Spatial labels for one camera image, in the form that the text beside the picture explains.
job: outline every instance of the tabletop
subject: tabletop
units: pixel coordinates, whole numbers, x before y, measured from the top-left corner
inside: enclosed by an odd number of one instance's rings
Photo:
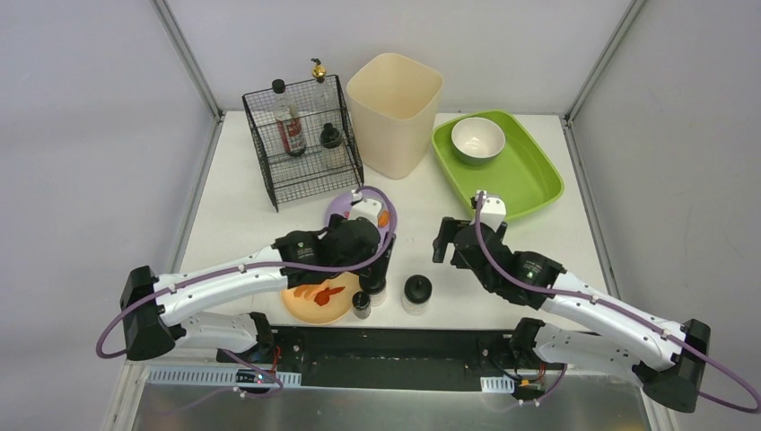
[[[438,114],[435,126],[459,114]],[[581,279],[605,289],[598,255],[578,188],[560,118],[518,115],[563,178],[565,191],[555,203],[509,223],[504,242],[513,251],[537,251],[561,262]],[[582,326],[529,307],[507,303],[489,294],[467,270],[434,264],[433,239],[444,216],[469,219],[442,172],[433,148],[402,180],[391,180],[364,167],[365,184],[386,192],[398,211],[397,241],[387,275],[386,301],[360,320],[348,313],[334,323],[346,327],[427,329],[510,329],[522,317],[532,317],[568,330]],[[182,272],[236,259],[271,244],[293,230],[319,230],[328,203],[345,190],[296,200],[276,212],[265,191],[248,121],[243,112],[224,117],[203,194],[192,224]],[[401,295],[405,280],[414,274],[428,277],[433,296],[426,312],[404,311]],[[209,311],[227,314],[263,312],[273,325],[304,325],[283,306],[279,293],[241,298]]]

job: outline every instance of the white bowl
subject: white bowl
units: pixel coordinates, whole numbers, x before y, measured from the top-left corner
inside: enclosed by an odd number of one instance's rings
[[[481,165],[494,159],[503,149],[504,132],[492,120],[480,117],[461,119],[451,133],[455,154],[467,164]]]

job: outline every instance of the green plastic tray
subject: green plastic tray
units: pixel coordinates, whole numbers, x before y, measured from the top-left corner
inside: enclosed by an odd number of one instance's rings
[[[484,166],[470,166],[454,153],[451,131],[461,119],[491,119],[504,132],[504,150]],[[470,198],[476,190],[487,190],[502,197],[507,204],[506,221],[523,217],[555,202],[563,194],[563,179],[547,155],[512,115],[501,110],[488,110],[446,122],[433,131],[433,149],[444,172],[471,211]]]

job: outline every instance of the white wall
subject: white wall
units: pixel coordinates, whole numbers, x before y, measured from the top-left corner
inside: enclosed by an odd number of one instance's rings
[[[100,429],[95,341],[167,269],[213,121],[147,1],[3,1],[0,58],[0,429]]]
[[[761,4],[650,2],[574,135],[623,297],[713,329],[711,356],[761,388]],[[703,390],[752,405],[713,369]],[[683,430],[761,418],[700,401]]]
[[[383,52],[440,71],[442,110],[566,112],[629,0],[172,0],[225,109],[322,59],[343,84]]]

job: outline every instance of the black wire basket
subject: black wire basket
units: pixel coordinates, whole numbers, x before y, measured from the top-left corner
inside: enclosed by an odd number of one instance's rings
[[[316,112],[312,101],[315,81],[289,84],[285,91],[298,105],[306,151],[289,155],[280,137],[272,106],[272,89],[243,95],[243,107],[249,119],[251,136],[264,178],[269,199],[275,210],[278,205],[311,195],[364,184],[362,160],[356,147],[344,93],[337,75],[328,75],[325,82],[336,92],[339,108]],[[339,151],[326,150],[319,142],[325,123],[333,123],[346,138]]]

